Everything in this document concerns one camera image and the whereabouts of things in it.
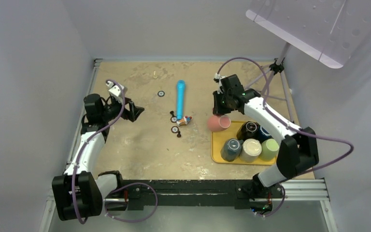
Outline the pink ceramic mug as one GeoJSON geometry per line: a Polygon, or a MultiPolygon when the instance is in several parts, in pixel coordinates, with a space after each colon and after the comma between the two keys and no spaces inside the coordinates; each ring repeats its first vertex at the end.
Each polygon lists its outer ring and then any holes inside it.
{"type": "Polygon", "coordinates": [[[212,115],[207,121],[207,127],[211,132],[220,132],[228,129],[231,119],[227,115],[212,115]]]}

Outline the black ceramic mug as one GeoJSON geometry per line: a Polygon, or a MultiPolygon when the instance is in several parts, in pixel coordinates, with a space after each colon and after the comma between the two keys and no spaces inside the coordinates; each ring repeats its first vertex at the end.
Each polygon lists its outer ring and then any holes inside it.
{"type": "Polygon", "coordinates": [[[259,124],[253,121],[245,122],[237,132],[238,140],[258,139],[259,124]]]}

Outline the grey teal ceramic mug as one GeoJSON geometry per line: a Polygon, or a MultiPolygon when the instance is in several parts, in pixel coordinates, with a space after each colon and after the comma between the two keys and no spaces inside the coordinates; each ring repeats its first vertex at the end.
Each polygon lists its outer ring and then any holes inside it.
{"type": "Polygon", "coordinates": [[[242,151],[243,140],[228,139],[221,148],[220,155],[225,161],[234,161],[242,151]]]}

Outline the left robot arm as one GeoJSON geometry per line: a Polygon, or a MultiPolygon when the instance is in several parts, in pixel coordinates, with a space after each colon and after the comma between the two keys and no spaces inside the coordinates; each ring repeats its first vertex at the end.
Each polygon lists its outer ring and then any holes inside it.
{"type": "Polygon", "coordinates": [[[62,221],[86,222],[88,217],[101,214],[108,194],[118,198],[125,191],[119,171],[103,172],[96,180],[92,170],[107,141],[111,123],[118,119],[134,122],[144,108],[136,106],[130,98],[125,98],[124,104],[113,95],[108,99],[111,102],[99,94],[84,97],[86,114],[81,119],[78,151],[64,173],[52,180],[57,213],[62,221]]]}

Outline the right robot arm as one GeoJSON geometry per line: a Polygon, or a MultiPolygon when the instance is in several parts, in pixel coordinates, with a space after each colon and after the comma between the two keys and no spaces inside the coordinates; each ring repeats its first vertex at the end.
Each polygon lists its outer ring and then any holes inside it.
{"type": "Polygon", "coordinates": [[[251,192],[263,197],[271,187],[292,179],[319,163],[315,131],[290,123],[265,102],[253,89],[244,89],[237,75],[220,76],[214,81],[219,89],[213,92],[213,114],[222,116],[237,110],[259,123],[278,143],[276,163],[253,176],[251,192]]]}

